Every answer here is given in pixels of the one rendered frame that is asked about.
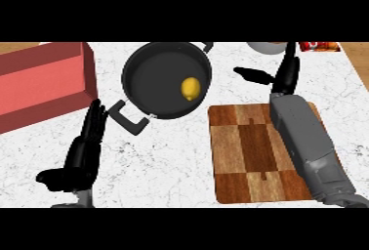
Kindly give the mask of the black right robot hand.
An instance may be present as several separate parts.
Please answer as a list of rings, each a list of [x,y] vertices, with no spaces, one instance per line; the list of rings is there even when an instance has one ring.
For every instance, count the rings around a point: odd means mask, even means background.
[[[273,85],[271,93],[292,95],[299,72],[299,58],[295,56],[295,43],[288,42],[285,55],[276,71],[276,75],[268,75],[263,70],[235,67],[233,71],[242,76],[246,81],[263,85]]]

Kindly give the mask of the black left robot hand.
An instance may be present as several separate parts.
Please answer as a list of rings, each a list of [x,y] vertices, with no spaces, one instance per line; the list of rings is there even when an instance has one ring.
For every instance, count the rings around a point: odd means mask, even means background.
[[[93,187],[108,112],[100,100],[91,102],[80,136],[74,139],[62,168],[41,171],[35,181],[50,191],[75,192]]]

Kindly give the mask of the yellow lemon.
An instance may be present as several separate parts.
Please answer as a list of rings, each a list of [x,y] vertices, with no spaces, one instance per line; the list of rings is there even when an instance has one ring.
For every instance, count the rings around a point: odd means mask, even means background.
[[[201,95],[201,82],[195,77],[189,77],[181,82],[181,96],[190,102]]]

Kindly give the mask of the wooden cutting board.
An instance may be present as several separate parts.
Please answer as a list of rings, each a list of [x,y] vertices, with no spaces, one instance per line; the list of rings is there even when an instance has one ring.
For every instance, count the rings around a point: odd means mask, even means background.
[[[208,118],[217,202],[311,200],[270,119],[270,105],[212,105]]]

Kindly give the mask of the grey bowl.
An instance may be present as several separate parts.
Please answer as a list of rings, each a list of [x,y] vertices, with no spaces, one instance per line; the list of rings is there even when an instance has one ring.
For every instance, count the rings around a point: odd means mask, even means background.
[[[249,47],[264,55],[277,55],[285,51],[285,42],[249,42]]]

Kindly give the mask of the red patterned packet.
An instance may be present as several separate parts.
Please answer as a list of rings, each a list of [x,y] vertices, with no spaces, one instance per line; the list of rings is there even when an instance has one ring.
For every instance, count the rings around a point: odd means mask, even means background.
[[[302,52],[338,52],[339,46],[336,42],[299,42],[299,50]]]

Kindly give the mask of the red box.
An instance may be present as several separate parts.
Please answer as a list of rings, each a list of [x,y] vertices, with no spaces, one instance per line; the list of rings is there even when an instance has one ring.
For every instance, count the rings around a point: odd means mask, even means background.
[[[0,134],[90,106],[93,49],[53,42],[0,55]]]

